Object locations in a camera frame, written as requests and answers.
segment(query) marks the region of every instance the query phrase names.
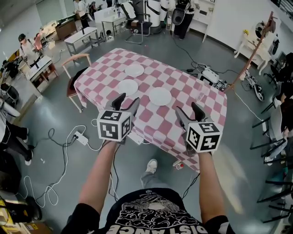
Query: foot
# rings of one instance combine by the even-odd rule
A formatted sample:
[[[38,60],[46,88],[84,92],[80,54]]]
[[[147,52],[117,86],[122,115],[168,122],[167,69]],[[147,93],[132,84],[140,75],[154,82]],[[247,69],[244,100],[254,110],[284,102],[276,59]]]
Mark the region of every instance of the foot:
[[[152,159],[147,164],[146,172],[151,172],[154,174],[156,170],[157,170],[157,160]]]
[[[27,128],[27,138],[25,140],[23,140],[23,142],[26,144],[28,142],[28,133],[29,133],[29,130]]]
[[[29,166],[29,165],[32,163],[32,159],[33,159],[33,152],[32,152],[31,160],[29,160],[29,161],[25,161],[25,164],[26,164],[27,166]]]
[[[274,159],[271,159],[270,157],[265,157],[265,162],[273,161]]]

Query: loudspeaker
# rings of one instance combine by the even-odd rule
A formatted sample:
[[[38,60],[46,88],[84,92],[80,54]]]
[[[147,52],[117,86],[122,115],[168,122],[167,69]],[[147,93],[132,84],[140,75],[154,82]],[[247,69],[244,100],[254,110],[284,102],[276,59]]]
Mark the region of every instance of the loudspeaker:
[[[17,193],[21,174],[13,157],[4,151],[0,154],[0,190]]]

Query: power strip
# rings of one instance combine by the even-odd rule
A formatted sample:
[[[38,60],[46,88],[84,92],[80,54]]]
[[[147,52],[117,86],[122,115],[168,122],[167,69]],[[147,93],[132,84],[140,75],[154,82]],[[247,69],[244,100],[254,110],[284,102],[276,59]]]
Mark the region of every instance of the power strip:
[[[88,139],[82,135],[81,133],[79,133],[78,131],[75,132],[76,135],[76,139],[82,143],[83,145],[86,145],[88,143]]]

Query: wooden coat stand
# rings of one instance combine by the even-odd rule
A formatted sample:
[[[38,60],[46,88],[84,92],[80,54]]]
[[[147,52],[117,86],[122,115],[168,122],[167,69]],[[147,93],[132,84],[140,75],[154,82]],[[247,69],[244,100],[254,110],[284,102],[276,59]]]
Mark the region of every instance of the wooden coat stand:
[[[248,66],[250,65],[250,63],[251,63],[251,61],[252,61],[252,59],[253,59],[253,57],[254,57],[256,51],[257,51],[258,48],[260,47],[260,44],[262,43],[262,40],[263,40],[264,37],[265,37],[266,29],[270,26],[272,20],[273,20],[273,12],[271,11],[270,17],[269,17],[269,19],[268,19],[268,21],[267,21],[267,24],[266,24],[265,28],[264,28],[263,31],[262,31],[261,38],[260,38],[258,44],[257,44],[257,45],[253,44],[253,45],[255,46],[255,49],[254,49],[254,51],[253,51],[253,53],[252,53],[250,59],[247,61],[246,65],[243,67],[242,71],[239,73],[239,75],[238,75],[237,78],[234,80],[234,82],[233,82],[232,84],[229,85],[229,87],[224,91],[224,93],[227,92],[227,91],[230,90],[230,89],[233,89],[233,90],[234,90],[235,83],[240,79],[242,73],[245,72],[245,70],[246,70],[246,69],[248,68]]]

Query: person's hand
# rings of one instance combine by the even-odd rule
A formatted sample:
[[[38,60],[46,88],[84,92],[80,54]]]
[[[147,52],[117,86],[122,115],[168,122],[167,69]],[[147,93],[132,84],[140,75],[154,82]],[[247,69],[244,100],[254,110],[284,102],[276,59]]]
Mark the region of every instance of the person's hand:
[[[284,130],[284,132],[283,132],[283,135],[284,135],[284,137],[288,137],[288,134],[289,134],[289,129],[288,128],[285,128],[285,130]]]

